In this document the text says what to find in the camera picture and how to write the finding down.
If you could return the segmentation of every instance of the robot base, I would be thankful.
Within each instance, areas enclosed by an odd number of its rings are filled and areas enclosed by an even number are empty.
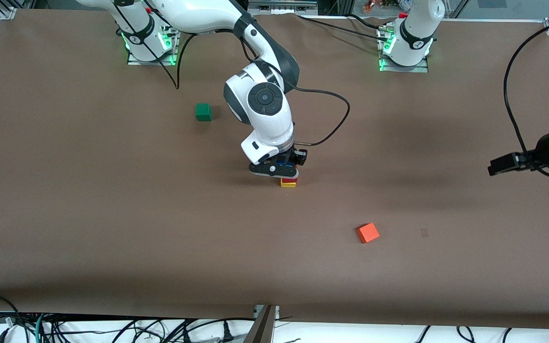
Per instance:
[[[385,37],[386,39],[392,39],[392,35],[395,32],[395,28],[390,25],[379,26],[379,29],[376,31],[377,37]],[[398,71],[398,72],[428,72],[427,68],[427,57],[423,57],[421,62],[418,65],[413,65],[412,67],[405,67],[395,63],[391,57],[389,57],[385,52],[385,48],[388,48],[388,41],[378,41],[378,67],[380,71]]]
[[[160,58],[160,61],[165,66],[172,66],[177,65],[177,58],[179,57],[179,41],[181,40],[180,32],[178,30],[172,31],[173,36],[169,37],[167,39],[163,39],[164,44],[170,44],[172,48],[165,52],[165,54]],[[142,61],[138,60],[131,54],[131,52],[128,52],[128,57],[126,59],[126,63],[128,65],[160,65],[158,61]]]

